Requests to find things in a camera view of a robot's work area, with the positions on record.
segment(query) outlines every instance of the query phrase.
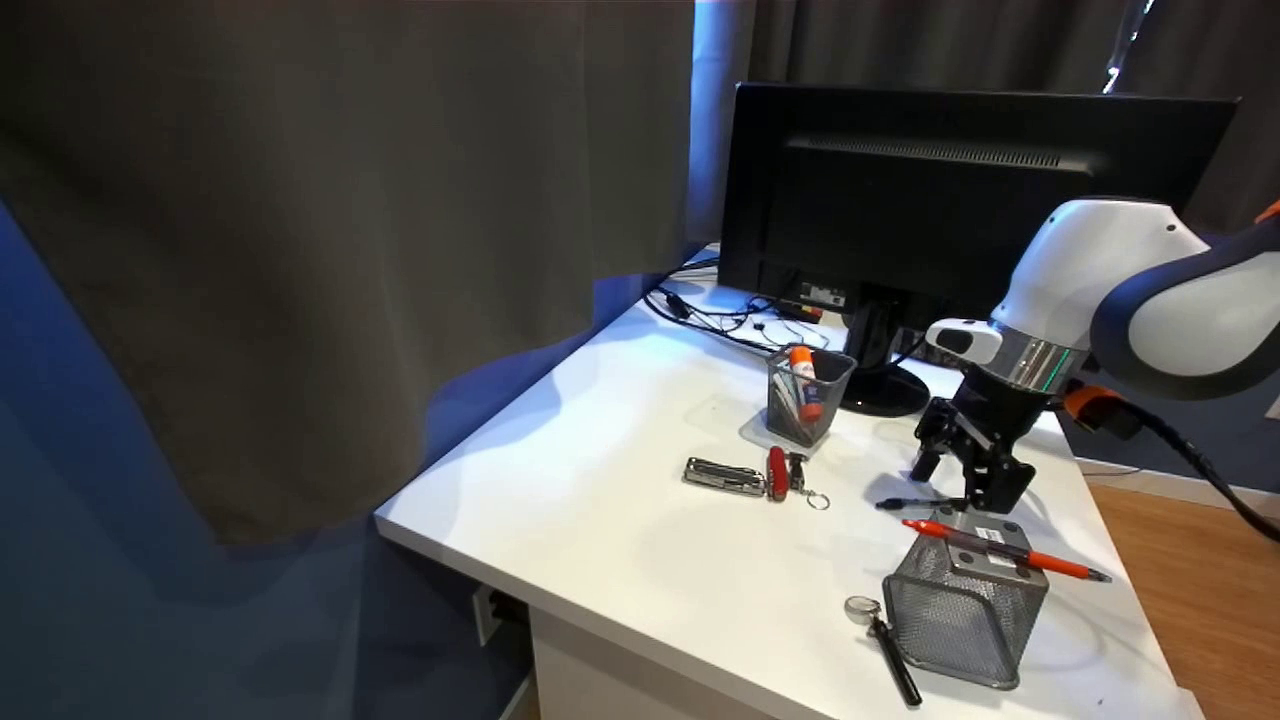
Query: computer monitor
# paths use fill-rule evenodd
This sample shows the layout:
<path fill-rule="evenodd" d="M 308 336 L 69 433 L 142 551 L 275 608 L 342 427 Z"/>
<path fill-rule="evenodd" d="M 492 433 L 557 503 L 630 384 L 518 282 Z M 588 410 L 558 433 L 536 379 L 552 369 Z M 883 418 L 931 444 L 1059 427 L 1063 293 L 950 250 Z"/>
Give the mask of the computer monitor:
<path fill-rule="evenodd" d="M 899 330 L 986 317 L 1045 216 L 1077 197 L 1183 207 L 1235 100 L 741 83 L 720 283 L 848 317 L 844 410 L 926 387 Z"/>

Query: dark curtain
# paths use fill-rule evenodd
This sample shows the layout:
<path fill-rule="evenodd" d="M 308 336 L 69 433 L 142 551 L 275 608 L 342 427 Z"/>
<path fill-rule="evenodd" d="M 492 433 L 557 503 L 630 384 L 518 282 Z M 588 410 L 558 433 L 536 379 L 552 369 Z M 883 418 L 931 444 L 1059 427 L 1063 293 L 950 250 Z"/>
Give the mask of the dark curtain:
<path fill-rule="evenodd" d="M 279 540 L 674 262 L 688 45 L 679 0 L 8 0 L 0 202 L 211 534 Z"/>
<path fill-rule="evenodd" d="M 1154 95 L 1239 95 L 1239 118 L 1203 173 L 1186 221 L 1232 234 L 1280 197 L 1280 5 L 1154 0 L 1118 89 Z"/>
<path fill-rule="evenodd" d="M 720 56 L 705 54 L 696 73 L 724 78 L 727 59 L 737 70 L 705 89 L 714 91 L 720 118 L 705 119 L 696 145 L 708 150 L 696 173 L 720 193 L 693 197 L 698 237 L 720 234 L 737 79 L 1099 91 L 1113 56 L 1125 54 L 1118 29 L 1138 18 L 1138 0 L 708 0 L 708 8 L 720 11 L 724 35 Z"/>

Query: wooden floor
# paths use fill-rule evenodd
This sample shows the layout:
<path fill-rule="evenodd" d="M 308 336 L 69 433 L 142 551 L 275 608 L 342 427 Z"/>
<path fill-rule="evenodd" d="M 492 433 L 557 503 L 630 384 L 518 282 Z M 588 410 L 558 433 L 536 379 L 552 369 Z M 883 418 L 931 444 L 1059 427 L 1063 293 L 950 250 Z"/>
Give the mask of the wooden floor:
<path fill-rule="evenodd" d="M 1280 545 L 1215 503 L 1114 483 L 1090 483 L 1090 495 L 1175 679 L 1203 715 L 1280 715 Z"/>

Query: black base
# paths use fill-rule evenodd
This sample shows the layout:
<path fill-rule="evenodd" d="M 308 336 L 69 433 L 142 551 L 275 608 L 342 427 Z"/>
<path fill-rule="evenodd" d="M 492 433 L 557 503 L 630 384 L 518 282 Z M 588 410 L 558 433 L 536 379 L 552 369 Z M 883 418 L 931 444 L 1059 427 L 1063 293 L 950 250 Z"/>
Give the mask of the black base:
<path fill-rule="evenodd" d="M 844 387 L 848 412 L 865 418 L 912 418 L 924 412 L 926 384 L 896 366 L 886 369 L 855 369 Z"/>

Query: monitor stand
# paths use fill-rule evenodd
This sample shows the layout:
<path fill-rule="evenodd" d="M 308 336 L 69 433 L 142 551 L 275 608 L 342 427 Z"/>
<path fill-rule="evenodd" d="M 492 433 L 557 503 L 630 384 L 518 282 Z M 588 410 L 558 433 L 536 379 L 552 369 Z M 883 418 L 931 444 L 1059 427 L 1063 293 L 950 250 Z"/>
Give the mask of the monitor stand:
<path fill-rule="evenodd" d="M 912 418 L 926 406 L 926 384 L 896 366 L 891 346 L 904 330 L 904 295 L 865 302 L 844 317 L 848 342 L 844 353 L 855 361 L 848 375 L 844 406 L 865 418 Z"/>

